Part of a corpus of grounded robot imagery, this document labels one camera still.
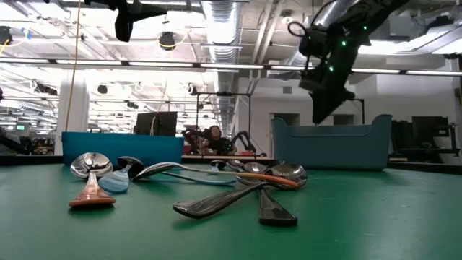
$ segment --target blue plastic bin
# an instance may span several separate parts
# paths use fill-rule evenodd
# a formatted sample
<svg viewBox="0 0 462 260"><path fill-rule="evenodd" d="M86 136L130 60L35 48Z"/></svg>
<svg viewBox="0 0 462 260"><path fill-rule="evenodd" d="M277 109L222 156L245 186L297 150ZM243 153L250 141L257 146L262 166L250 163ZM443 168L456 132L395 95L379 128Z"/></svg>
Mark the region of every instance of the blue plastic bin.
<svg viewBox="0 0 462 260"><path fill-rule="evenodd" d="M64 132L62 142L65 165L71 165L85 152L99 152L114 165L117 165L120 156L138 158L145 165L181 163L184 145L182 137L79 132Z"/></svg>
<svg viewBox="0 0 462 260"><path fill-rule="evenodd" d="M383 170L388 162L391 116L364 126L287 126L271 120L274 158L307 168Z"/></svg>

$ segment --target black monitor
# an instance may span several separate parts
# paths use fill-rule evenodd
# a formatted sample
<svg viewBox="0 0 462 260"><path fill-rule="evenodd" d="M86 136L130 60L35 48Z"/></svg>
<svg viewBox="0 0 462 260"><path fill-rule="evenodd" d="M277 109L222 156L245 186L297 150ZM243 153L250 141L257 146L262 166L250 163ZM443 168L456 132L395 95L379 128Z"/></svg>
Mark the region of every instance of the black monitor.
<svg viewBox="0 0 462 260"><path fill-rule="evenodd" d="M432 137L449 137L447 116L413 116L412 128L414 136L427 135Z"/></svg>
<svg viewBox="0 0 462 260"><path fill-rule="evenodd" d="M151 126L156 136L174 137L176 133L177 112L140 113L136 118L137 134L150 135Z"/></svg>

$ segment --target green tabletop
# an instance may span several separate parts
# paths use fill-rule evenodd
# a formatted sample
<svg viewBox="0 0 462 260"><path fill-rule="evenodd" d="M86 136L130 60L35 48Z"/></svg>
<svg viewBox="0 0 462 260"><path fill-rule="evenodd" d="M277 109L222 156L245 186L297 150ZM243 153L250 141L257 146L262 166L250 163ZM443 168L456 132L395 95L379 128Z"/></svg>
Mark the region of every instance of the green tabletop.
<svg viewBox="0 0 462 260"><path fill-rule="evenodd" d="M155 176L114 195L112 208L79 211L68 203L85 181L67 167L2 167L0 259L462 259L462 177L404 170L308 174L299 191L270 190L298 226L267 227L258 223L256 193L204 220L172 210L174 202L232 186Z"/></svg>

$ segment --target dark hair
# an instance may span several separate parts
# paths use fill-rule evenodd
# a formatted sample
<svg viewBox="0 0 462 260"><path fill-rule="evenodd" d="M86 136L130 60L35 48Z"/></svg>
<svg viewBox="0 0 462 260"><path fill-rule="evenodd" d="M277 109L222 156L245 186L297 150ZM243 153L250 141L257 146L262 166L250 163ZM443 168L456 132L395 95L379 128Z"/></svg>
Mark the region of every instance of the dark hair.
<svg viewBox="0 0 462 260"><path fill-rule="evenodd" d="M221 136L221 135L222 135L222 130L220 129L220 127L219 127L219 126L210 126L210 128L209 128L209 131L210 131L210 136L212 135L212 129L213 129L214 127L217 127L217 128L218 128L218 131L219 131L219 135Z"/></svg>

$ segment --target woman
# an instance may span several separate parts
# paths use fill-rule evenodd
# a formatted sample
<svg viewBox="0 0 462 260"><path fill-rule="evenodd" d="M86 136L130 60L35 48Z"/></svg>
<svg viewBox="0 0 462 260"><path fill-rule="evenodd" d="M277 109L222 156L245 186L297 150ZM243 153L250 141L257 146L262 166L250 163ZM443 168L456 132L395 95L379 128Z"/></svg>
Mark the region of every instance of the woman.
<svg viewBox="0 0 462 260"><path fill-rule="evenodd" d="M232 150L227 154L225 151L226 143L229 143L230 140L222 137L222 130L218 126L211 126L209 128L212 140L206 140L204 142L204 153L206 155L234 155L237 151L237 148L233 145Z"/></svg>

